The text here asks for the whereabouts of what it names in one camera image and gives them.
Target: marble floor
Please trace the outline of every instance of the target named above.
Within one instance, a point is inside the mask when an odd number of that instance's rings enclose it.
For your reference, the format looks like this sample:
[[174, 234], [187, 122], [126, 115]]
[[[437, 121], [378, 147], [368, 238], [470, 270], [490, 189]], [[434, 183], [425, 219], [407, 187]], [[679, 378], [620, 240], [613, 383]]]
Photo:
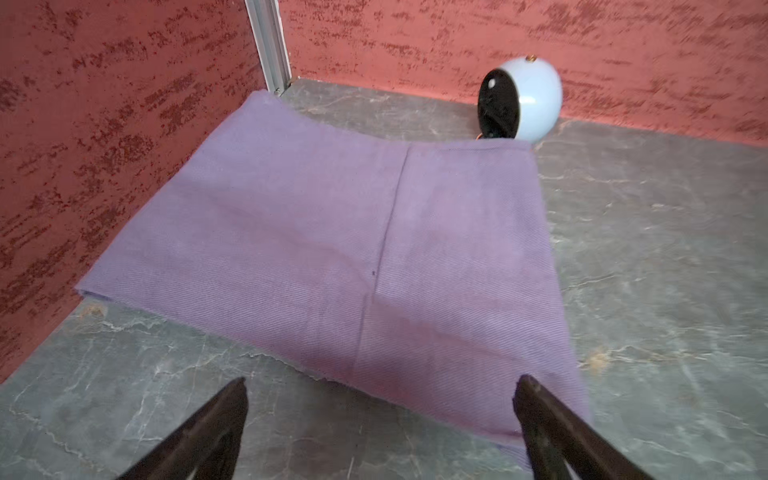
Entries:
[[[283, 100], [380, 137], [478, 133], [470, 105], [305, 80]], [[768, 478], [768, 151], [580, 121], [535, 150], [595, 428], [657, 478]], [[530, 478], [480, 439], [97, 299], [0, 386], [0, 478], [113, 478], [237, 376], [236, 478]]]

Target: wall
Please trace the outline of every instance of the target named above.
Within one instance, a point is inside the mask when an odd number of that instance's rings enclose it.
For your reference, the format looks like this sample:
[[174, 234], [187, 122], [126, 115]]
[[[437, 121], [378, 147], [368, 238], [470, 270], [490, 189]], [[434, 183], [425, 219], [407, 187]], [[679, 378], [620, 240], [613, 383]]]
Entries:
[[476, 102], [535, 53], [563, 115], [768, 145], [765, 0], [280, 0], [293, 73]]
[[0, 6], [0, 379], [73, 284], [249, 92], [242, 0]]

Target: purple cloth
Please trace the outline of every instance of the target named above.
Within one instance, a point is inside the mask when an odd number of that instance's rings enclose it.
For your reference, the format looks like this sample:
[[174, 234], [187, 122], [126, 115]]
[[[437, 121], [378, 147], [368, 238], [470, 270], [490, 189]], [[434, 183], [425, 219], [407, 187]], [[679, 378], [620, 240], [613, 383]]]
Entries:
[[258, 91], [78, 289], [501, 445], [523, 373], [588, 418], [525, 142], [385, 141]]

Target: white spherical object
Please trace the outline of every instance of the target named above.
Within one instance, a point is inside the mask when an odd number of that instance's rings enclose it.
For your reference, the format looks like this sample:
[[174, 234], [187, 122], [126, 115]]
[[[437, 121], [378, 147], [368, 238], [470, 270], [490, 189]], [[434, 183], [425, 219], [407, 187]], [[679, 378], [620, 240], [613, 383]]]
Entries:
[[507, 61], [499, 69], [507, 72], [518, 91], [520, 118], [515, 138], [532, 143], [541, 140], [558, 121], [563, 105], [558, 72], [533, 55]]

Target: lavender fabric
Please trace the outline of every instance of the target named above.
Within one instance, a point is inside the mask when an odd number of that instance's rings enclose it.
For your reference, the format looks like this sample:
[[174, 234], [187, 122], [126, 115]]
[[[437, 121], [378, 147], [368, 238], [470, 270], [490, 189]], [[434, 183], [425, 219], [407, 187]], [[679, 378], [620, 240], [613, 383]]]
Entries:
[[78, 289], [500, 445], [523, 373], [588, 416], [525, 142], [385, 141], [258, 91]]

